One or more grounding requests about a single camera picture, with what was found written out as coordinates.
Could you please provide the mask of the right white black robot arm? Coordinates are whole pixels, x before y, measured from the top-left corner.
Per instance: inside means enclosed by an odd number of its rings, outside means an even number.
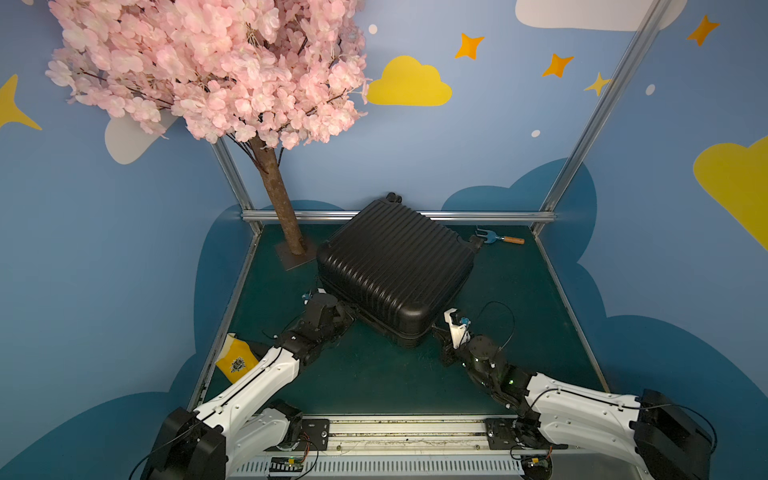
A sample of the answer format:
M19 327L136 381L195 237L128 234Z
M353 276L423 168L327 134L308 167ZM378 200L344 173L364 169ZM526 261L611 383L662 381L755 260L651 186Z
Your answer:
M441 362L458 362L470 380L516 418L513 445L576 447L635 466L647 479L707 479L717 447L714 426L658 391L599 392L510 364L485 335L434 332Z

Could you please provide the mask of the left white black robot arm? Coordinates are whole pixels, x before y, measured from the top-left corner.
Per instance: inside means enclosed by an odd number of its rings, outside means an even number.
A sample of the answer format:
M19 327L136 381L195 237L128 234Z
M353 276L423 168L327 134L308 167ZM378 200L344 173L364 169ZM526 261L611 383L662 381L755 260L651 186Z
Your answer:
M348 305L315 293L303 315L284 331L240 380L192 411L166 417L152 450L133 469L140 479L226 479L255 455L298 441L302 413L268 401L314 362L353 324Z

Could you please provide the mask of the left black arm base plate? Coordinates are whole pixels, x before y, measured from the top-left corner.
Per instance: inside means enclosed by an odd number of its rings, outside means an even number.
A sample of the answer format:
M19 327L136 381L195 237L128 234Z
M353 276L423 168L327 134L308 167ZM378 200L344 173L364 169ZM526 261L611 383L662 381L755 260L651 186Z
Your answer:
M277 446L281 451L326 451L330 440L330 420L304 418L301 424L292 422L287 437Z

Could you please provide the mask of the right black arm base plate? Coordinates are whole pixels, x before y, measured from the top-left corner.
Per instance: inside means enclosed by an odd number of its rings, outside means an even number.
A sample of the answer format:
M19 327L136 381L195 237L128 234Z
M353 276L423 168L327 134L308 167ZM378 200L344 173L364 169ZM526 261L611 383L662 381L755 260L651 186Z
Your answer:
M484 420L491 450L566 450L566 444L553 443L541 433L538 419L490 417Z

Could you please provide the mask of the black ribbed hard-shell suitcase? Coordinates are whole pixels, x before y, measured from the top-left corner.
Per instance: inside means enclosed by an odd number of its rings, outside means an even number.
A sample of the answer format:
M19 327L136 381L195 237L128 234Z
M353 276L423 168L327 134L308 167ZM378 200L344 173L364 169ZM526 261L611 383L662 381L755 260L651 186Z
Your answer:
M404 348L424 340L466 283L482 241L402 204L369 203L317 250L323 287Z

